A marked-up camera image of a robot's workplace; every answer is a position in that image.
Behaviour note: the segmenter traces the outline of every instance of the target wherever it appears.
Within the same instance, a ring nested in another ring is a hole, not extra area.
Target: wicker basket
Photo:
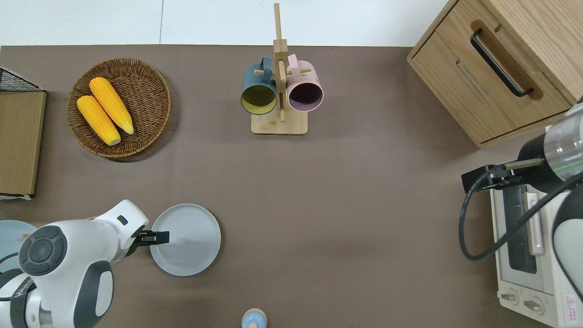
[[[91,129],[77,108],[77,99],[91,95],[89,81],[108,79],[132,117],[134,134],[118,128],[121,141],[108,146]],[[73,86],[67,102],[67,122],[71,133],[89,152],[105,158],[135,155],[154,143],[170,117],[170,90],[166,80],[149,64],[133,58],[115,58],[88,70]]]

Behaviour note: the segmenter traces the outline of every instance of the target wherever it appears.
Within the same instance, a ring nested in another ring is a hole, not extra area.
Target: wire basket
[[[0,67],[0,91],[44,91],[18,74]]]

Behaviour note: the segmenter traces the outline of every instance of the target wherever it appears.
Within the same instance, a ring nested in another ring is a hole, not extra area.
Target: oven knob
[[[498,291],[498,298],[509,301],[514,305],[518,304],[518,295],[514,289],[509,289],[507,292]]]
[[[524,306],[536,312],[538,315],[543,315],[545,312],[543,302],[538,297],[533,297],[532,300],[524,301]]]

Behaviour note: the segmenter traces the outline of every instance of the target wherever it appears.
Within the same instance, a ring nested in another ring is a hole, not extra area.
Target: white wall
[[[447,0],[279,0],[289,45],[415,45]],[[274,1],[0,0],[0,46],[263,44]]]

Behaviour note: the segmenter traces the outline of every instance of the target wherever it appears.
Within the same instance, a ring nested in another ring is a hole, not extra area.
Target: yellow corn cob
[[[77,108],[93,131],[109,146],[119,144],[120,133],[117,131],[109,116],[93,96],[82,96],[77,99]]]
[[[132,118],[111,83],[104,78],[93,78],[89,88],[111,120],[128,134],[134,134]]]

